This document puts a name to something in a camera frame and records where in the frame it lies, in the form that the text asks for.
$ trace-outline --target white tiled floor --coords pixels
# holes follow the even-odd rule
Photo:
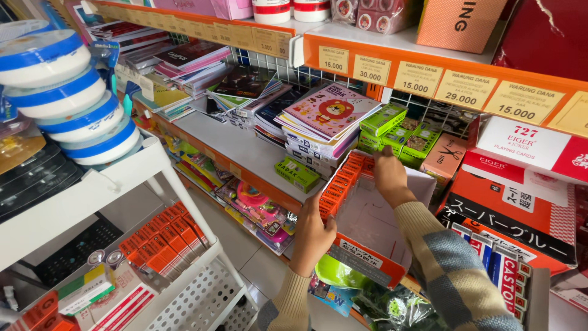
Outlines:
[[[235,224],[230,216],[212,206],[199,193],[188,190],[212,231],[217,235],[235,268],[239,270],[249,292],[262,306],[277,295],[287,266],[266,247]],[[365,331],[352,317],[343,317],[326,304],[308,295],[312,328],[316,331]]]

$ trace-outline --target black basket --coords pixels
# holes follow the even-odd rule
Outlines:
[[[105,249],[123,235],[110,221],[98,219],[72,241],[33,268],[41,282],[54,287],[88,261],[93,251]]]

